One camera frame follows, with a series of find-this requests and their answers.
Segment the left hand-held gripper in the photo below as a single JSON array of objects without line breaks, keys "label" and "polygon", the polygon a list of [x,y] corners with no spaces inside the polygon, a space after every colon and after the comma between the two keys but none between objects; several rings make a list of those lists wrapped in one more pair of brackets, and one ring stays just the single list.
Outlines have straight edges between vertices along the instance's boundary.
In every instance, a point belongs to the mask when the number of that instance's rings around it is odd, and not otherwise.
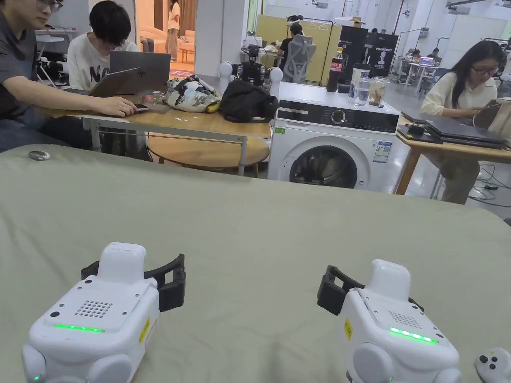
[{"label": "left hand-held gripper", "polygon": [[159,312],[183,306],[185,256],[144,272],[146,249],[112,242],[81,281],[30,328],[22,347],[28,383],[129,383]]}]

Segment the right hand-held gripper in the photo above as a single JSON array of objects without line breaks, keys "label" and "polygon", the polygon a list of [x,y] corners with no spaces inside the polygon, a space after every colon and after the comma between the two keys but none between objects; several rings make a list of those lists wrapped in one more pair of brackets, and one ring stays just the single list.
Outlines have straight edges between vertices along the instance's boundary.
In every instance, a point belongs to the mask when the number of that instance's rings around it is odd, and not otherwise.
[{"label": "right hand-held gripper", "polygon": [[363,285],[328,265],[317,305],[338,316],[351,383],[459,383],[459,353],[409,297],[411,276],[396,263],[372,261]]}]

